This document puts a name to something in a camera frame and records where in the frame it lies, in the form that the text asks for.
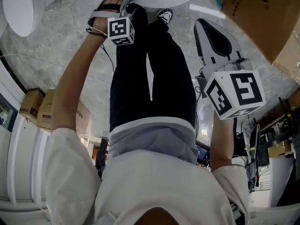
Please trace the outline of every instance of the white toilet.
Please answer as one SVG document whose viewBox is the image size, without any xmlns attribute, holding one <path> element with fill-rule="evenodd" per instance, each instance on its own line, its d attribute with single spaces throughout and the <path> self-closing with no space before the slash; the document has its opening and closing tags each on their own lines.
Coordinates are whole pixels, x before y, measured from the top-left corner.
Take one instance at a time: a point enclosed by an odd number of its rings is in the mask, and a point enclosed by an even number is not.
<svg viewBox="0 0 300 225">
<path fill-rule="evenodd" d="M 55 0 L 3 0 L 5 17 L 11 29 L 22 37 L 32 33 L 43 17 L 45 7 Z"/>
<path fill-rule="evenodd" d="M 5 18 L 4 11 L 3 11 L 3 0 L 0 0 L 0 37 L 2 37 L 7 26 L 8 26 L 8 22 Z"/>
</svg>

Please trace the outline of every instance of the gray marble tile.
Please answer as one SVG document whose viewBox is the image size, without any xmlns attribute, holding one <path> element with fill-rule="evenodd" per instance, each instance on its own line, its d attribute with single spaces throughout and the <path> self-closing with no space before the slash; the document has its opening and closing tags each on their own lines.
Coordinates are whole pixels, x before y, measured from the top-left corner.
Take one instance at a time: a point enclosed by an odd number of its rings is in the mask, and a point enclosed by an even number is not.
<svg viewBox="0 0 300 225">
<path fill-rule="evenodd" d="M 86 22 L 92 10 L 101 0 L 56 0 L 46 7 L 43 19 L 36 30 L 28 37 L 16 35 L 9 27 L 0 39 L 0 49 L 4 54 L 23 53 L 53 63 L 33 60 L 24 56 L 6 57 L 11 68 L 26 88 L 41 87 L 43 90 L 53 89 L 80 44 L 86 37 Z M 239 42 L 244 57 L 249 58 L 252 65 L 261 75 L 265 86 L 267 104 L 250 115 L 250 119 L 261 118 L 278 103 L 278 97 L 287 98 L 298 84 L 285 74 L 272 67 L 251 40 L 230 20 L 221 19 L 189 9 L 190 4 L 219 11 L 215 0 L 191 0 L 174 8 L 174 18 L 170 23 L 170 34 L 182 48 L 192 78 L 199 74 L 203 66 L 198 58 L 193 26 L 198 18 L 210 19 L 227 29 Z M 115 61 L 116 48 L 110 42 L 105 47 Z M 149 87 L 152 91 L 153 73 L 147 61 Z M 92 135 L 108 136 L 109 132 L 109 92 L 113 77 L 112 66 L 106 54 L 99 50 L 91 64 L 81 95 L 81 101 L 92 114 Z M 207 98 L 200 99 L 199 139 L 207 144 L 212 131 L 213 109 Z M 239 119 L 248 123 L 248 118 Z"/>
</svg>

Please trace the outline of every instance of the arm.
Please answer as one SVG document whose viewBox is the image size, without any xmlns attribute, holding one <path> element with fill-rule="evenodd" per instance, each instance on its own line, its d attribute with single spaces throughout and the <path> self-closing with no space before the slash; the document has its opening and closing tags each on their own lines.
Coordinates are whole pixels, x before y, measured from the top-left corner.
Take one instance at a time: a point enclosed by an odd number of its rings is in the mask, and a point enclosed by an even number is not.
<svg viewBox="0 0 300 225">
<path fill-rule="evenodd" d="M 210 165 L 212 171 L 222 166 L 231 165 L 233 151 L 233 119 L 220 120 L 215 113 L 210 143 Z"/>
<path fill-rule="evenodd" d="M 234 152 L 233 123 L 233 119 L 220 120 L 214 114 L 210 165 L 232 206 L 236 224 L 247 224 L 249 196 L 246 170 L 231 163 Z"/>
<path fill-rule="evenodd" d="M 107 32 L 107 20 L 97 18 L 94 27 Z M 97 35 L 86 37 L 55 93 L 51 146 L 45 172 L 46 203 L 52 224 L 82 225 L 87 219 L 91 219 L 89 223 L 93 220 L 92 206 L 101 181 L 87 149 L 76 134 L 75 118 L 90 63 L 104 40 Z"/>
<path fill-rule="evenodd" d="M 123 0 L 106 0 L 104 4 L 122 4 Z M 107 18 L 97 18 L 94 28 L 107 33 Z M 69 128 L 76 131 L 76 113 L 79 97 L 88 74 L 90 64 L 104 43 L 105 38 L 88 34 L 83 44 L 70 61 L 57 86 L 52 107 L 52 131 Z"/>
</svg>

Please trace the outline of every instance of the white sneaker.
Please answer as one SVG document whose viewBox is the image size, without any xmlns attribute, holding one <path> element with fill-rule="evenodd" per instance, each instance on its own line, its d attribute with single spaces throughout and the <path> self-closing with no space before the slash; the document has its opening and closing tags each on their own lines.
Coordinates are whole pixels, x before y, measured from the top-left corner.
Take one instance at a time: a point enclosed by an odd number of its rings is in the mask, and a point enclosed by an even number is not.
<svg viewBox="0 0 300 225">
<path fill-rule="evenodd" d="M 164 8 L 163 10 L 161 10 L 158 15 L 156 16 L 156 19 L 160 18 L 162 20 L 164 20 L 164 22 L 166 24 L 169 24 L 170 21 L 173 18 L 173 9 L 171 8 Z"/>
</svg>

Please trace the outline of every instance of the black pants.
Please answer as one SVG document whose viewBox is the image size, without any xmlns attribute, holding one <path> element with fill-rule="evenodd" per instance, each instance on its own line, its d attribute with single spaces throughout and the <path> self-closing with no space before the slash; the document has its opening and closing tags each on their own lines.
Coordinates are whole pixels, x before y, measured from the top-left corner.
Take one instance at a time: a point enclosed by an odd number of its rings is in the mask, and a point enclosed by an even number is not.
<svg viewBox="0 0 300 225">
<path fill-rule="evenodd" d="M 117 47 L 117 67 L 110 96 L 110 131 L 146 117 L 177 117 L 195 127 L 196 95 L 180 47 L 157 19 L 148 25 L 144 8 L 137 7 L 132 24 L 135 42 Z M 154 74 L 152 101 L 147 78 L 146 56 Z"/>
</svg>

